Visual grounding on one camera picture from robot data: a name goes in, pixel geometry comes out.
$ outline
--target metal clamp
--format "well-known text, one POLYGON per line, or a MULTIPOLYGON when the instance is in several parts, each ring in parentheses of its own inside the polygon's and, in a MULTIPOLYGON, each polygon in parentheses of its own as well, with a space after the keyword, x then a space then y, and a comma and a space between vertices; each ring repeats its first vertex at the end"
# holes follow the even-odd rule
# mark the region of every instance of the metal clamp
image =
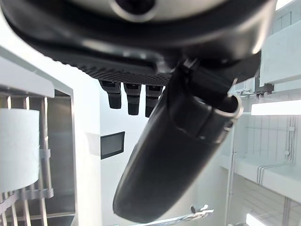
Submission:
POLYGON ((49 159, 51 157, 50 149, 40 149, 40 159, 49 159))
POLYGON ((4 200, 4 202, 0 203, 0 215, 4 214, 5 211, 19 199, 19 195, 19 192, 15 192, 13 195, 4 200))
POLYGON ((33 200, 33 199, 50 199, 54 196, 53 188, 43 189, 42 191, 35 189, 20 193, 21 200, 33 200))

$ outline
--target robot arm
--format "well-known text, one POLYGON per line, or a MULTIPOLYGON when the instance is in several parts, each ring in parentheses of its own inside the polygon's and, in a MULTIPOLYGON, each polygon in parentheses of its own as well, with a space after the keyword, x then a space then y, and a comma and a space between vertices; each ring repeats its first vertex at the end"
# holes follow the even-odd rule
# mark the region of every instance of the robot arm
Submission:
POLYGON ((228 91, 258 72, 276 0, 0 4, 29 45, 98 79, 112 108, 121 107, 124 83, 129 114, 138 114, 141 85, 147 85, 150 120, 113 203, 119 216, 145 223, 176 203, 240 116, 240 99, 228 91))

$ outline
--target white shelf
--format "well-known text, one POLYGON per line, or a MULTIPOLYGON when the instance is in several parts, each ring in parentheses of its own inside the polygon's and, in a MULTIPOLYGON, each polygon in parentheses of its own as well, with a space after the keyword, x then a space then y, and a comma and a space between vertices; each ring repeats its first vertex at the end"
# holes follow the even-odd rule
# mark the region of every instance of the white shelf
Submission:
POLYGON ((2 56, 0 56, 0 69, 0 86, 5 90, 19 90, 25 94, 43 97, 55 95, 52 82, 2 56))
MULTIPOLYGON (((269 164, 272 163, 255 158, 236 158, 234 172, 256 183, 258 167, 269 164)), ((221 166, 229 169, 229 156, 222 155, 221 166)), ((265 169, 262 186, 297 202, 301 202, 300 172, 301 169, 293 165, 265 169)))

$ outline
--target white wall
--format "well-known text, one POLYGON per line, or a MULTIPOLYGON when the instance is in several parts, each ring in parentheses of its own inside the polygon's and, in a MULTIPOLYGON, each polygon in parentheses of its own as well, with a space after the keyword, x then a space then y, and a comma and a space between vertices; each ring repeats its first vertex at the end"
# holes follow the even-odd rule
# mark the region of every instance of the white wall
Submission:
POLYGON ((76 68, 54 62, 18 38, 0 14, 0 45, 73 89, 76 210, 79 225, 100 225, 100 157, 91 155, 85 133, 100 134, 100 85, 76 68))

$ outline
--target metal rack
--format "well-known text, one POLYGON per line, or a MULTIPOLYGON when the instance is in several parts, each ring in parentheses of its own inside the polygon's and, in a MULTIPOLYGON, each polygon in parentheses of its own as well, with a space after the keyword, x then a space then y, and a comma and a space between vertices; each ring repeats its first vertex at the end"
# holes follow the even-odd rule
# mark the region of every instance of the metal rack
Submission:
POLYGON ((0 226, 70 226, 76 215, 73 91, 2 47, 0 69, 0 107, 40 111, 39 179, 0 193, 0 226))

